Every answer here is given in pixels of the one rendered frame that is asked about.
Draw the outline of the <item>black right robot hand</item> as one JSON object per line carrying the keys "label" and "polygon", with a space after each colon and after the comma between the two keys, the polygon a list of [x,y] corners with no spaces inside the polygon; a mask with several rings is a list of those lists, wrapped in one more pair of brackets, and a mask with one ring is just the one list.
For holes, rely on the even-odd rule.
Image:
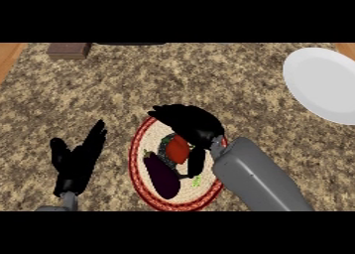
{"label": "black right robot hand", "polygon": [[221,123],[209,112],[193,105],[153,105],[147,115],[169,126],[193,146],[187,158],[187,177],[193,178],[202,173],[205,151],[211,150],[214,139],[224,135]]}

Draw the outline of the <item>white round plate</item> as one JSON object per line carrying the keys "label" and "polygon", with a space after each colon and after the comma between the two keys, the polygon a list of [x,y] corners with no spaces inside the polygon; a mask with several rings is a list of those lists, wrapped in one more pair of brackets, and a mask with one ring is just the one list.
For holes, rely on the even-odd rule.
{"label": "white round plate", "polygon": [[282,79],[316,116],[355,125],[355,61],[348,57],[322,48],[298,49],[283,60]]}

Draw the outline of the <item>brown wooden block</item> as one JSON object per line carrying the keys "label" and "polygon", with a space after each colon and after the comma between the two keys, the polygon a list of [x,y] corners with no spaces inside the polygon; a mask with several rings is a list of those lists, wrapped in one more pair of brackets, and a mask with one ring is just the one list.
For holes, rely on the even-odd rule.
{"label": "brown wooden block", "polygon": [[90,43],[50,43],[47,55],[54,60],[82,60],[88,49]]}

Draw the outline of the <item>dark purple eggplant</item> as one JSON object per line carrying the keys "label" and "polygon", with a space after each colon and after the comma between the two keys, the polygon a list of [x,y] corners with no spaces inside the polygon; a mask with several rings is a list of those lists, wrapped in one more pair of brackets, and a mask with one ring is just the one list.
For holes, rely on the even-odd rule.
{"label": "dark purple eggplant", "polygon": [[180,190],[180,181],[171,169],[150,151],[144,151],[143,165],[156,193],[164,199],[172,198]]}

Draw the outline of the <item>round red-rimmed woven placemat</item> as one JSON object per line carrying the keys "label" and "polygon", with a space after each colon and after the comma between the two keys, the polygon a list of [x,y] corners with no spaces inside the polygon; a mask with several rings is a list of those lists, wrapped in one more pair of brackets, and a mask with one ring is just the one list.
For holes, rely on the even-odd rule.
{"label": "round red-rimmed woven placemat", "polygon": [[200,175],[193,179],[180,180],[180,190],[169,199],[159,196],[143,164],[143,154],[153,152],[156,155],[162,155],[165,151],[164,141],[172,135],[174,132],[167,125],[152,117],[144,118],[130,142],[127,157],[128,176],[140,198],[153,209],[165,211],[199,210],[211,203],[223,188],[223,184],[212,174],[214,160],[209,152],[205,152]]}

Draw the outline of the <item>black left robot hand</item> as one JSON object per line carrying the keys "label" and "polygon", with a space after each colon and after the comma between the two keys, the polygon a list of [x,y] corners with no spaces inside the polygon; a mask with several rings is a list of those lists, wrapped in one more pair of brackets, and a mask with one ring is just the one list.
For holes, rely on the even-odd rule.
{"label": "black left robot hand", "polygon": [[50,140],[51,164],[57,171],[53,190],[56,197],[60,197],[68,191],[74,195],[79,195],[84,192],[96,159],[102,151],[105,134],[103,121],[97,120],[88,130],[84,142],[72,150],[69,150],[60,138]]}

